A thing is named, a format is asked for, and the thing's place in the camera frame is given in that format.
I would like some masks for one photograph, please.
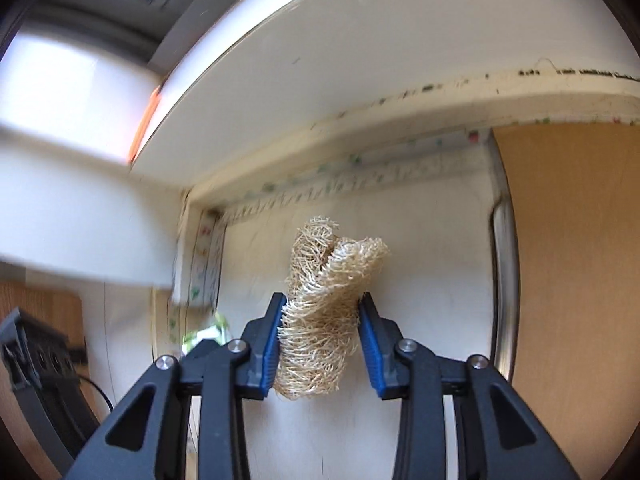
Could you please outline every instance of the wooden panel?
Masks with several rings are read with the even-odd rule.
[[[77,296],[68,292],[27,288],[19,283],[0,283],[0,320],[4,319],[16,306],[20,306],[32,316],[65,333],[71,346],[80,346],[84,343],[82,304]],[[78,371],[88,374],[87,367],[78,367]],[[84,384],[81,388],[95,412],[94,393]],[[24,420],[14,394],[11,392],[9,377],[4,366],[0,367],[0,416],[34,471],[43,480],[60,478],[60,474]]]
[[[581,478],[640,419],[640,128],[499,128],[520,251],[514,386]]]

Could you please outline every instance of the loofah sponge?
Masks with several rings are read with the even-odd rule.
[[[358,300],[388,253],[380,238],[338,238],[337,228],[312,218],[293,243],[274,384],[287,399],[338,389],[345,360],[358,347]]]

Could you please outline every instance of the window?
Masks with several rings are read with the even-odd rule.
[[[106,48],[165,75],[236,1],[40,0],[27,20],[32,27]]]

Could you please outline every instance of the black device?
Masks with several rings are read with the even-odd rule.
[[[80,391],[65,335],[14,310],[0,324],[2,360],[34,436],[60,472],[98,429]]]
[[[265,316],[249,322],[242,337],[227,345],[203,340],[179,361],[158,358],[79,452],[62,436],[57,447],[46,447],[48,453],[75,457],[64,470],[65,480],[182,480],[192,396],[202,398],[198,478],[249,480],[242,402],[263,400],[273,385],[285,302],[283,294],[274,294]],[[578,480],[551,436],[487,358],[473,355],[460,362],[436,356],[404,338],[395,322],[381,318],[369,293],[358,310],[370,382],[383,400],[402,399],[393,480],[445,480],[443,395],[454,399],[460,479]],[[32,335],[32,325],[50,333],[15,312],[0,325],[0,343],[12,375],[16,356],[27,356],[17,371],[22,386],[15,392],[32,391],[33,403],[20,406],[33,428],[43,417],[56,421],[58,416],[44,409],[46,383],[34,375],[41,373],[42,339]],[[64,356],[60,335],[54,339]],[[22,353],[15,350],[16,341],[23,341]],[[70,419],[77,414],[65,412]]]

